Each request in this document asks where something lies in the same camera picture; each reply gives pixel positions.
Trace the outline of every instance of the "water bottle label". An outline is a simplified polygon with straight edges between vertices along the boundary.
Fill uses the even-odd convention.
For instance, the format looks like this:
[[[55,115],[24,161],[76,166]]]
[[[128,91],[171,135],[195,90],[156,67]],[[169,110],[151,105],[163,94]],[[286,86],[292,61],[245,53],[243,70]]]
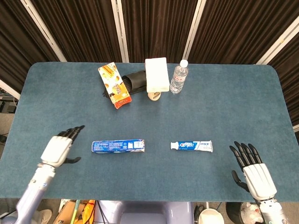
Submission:
[[[186,79],[186,76],[184,76],[184,77],[180,77],[180,76],[178,76],[178,75],[174,75],[173,79],[174,79],[175,81],[177,81],[178,83],[183,83],[183,82],[185,81],[185,79]]]

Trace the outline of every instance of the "blue table cover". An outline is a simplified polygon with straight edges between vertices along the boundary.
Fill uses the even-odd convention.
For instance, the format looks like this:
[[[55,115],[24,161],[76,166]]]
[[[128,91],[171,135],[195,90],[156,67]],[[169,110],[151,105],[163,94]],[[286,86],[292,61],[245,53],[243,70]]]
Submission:
[[[46,198],[247,201],[231,170],[236,140],[260,152],[280,201],[299,201],[299,148],[275,70],[267,65],[189,64],[183,90],[150,101],[146,92],[116,110],[102,96],[106,63],[36,63],[29,72],[0,161],[0,197],[20,197],[50,138],[85,125],[56,169]],[[143,63],[117,63],[120,74]],[[172,77],[175,64],[168,64]],[[145,153],[95,154],[95,140],[145,139]],[[170,142],[212,140],[214,152],[170,150]]]

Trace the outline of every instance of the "plastic water bottle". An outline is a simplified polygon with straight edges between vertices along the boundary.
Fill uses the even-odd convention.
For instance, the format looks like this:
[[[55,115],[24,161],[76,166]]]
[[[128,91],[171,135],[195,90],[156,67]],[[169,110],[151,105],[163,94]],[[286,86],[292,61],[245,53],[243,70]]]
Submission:
[[[170,84],[170,91],[172,93],[179,93],[182,91],[185,79],[188,75],[188,61],[182,60],[175,68]]]

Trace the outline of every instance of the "robotic arm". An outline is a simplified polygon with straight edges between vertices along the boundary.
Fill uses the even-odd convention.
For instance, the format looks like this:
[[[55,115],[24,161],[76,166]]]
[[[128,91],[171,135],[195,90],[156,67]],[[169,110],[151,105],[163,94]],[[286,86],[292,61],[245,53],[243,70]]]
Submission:
[[[236,141],[234,143],[238,150],[233,146],[229,148],[234,153],[246,180],[246,183],[242,182],[233,170],[232,175],[236,184],[252,195],[266,224],[290,224],[280,203],[274,199],[277,193],[276,187],[256,148],[251,144],[246,146]]]
[[[64,163],[76,163],[81,157],[68,159],[66,156],[84,126],[70,128],[53,136],[48,142],[37,170],[32,177],[26,191],[17,204],[18,218],[5,217],[3,224],[30,224],[31,218],[41,202],[45,191],[55,176],[55,168]]]

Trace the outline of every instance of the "blue toothpaste box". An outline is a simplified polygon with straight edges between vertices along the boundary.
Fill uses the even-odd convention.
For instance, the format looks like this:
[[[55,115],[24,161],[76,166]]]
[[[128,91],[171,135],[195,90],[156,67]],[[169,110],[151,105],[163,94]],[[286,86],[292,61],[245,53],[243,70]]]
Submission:
[[[132,153],[144,152],[144,140],[114,140],[114,141],[94,141],[92,144],[94,153]]]

